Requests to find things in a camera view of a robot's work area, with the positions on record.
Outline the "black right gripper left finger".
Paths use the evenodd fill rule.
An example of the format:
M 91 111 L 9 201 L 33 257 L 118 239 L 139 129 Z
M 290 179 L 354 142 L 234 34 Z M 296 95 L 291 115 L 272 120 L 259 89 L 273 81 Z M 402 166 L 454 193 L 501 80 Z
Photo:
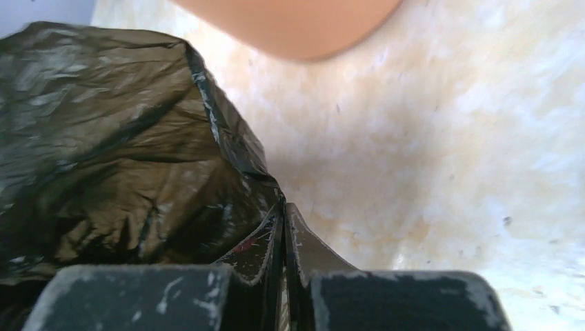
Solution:
M 236 248 L 208 265 L 76 265 L 59 271 L 25 330 L 277 330 L 277 205 Z

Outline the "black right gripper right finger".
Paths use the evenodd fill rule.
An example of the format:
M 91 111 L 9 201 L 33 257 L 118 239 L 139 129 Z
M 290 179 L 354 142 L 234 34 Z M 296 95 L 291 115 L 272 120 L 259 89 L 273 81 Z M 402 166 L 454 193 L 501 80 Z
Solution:
M 367 271 L 341 258 L 286 205 L 291 330 L 510 330 L 489 283 L 472 272 Z

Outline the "black trash bag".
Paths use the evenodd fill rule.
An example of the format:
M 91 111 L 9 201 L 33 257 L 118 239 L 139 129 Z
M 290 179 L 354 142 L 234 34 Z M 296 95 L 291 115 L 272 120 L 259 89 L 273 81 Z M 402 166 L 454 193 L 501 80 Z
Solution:
M 78 264 L 207 264 L 284 212 L 185 39 L 38 21 L 1 40 L 1 329 Z

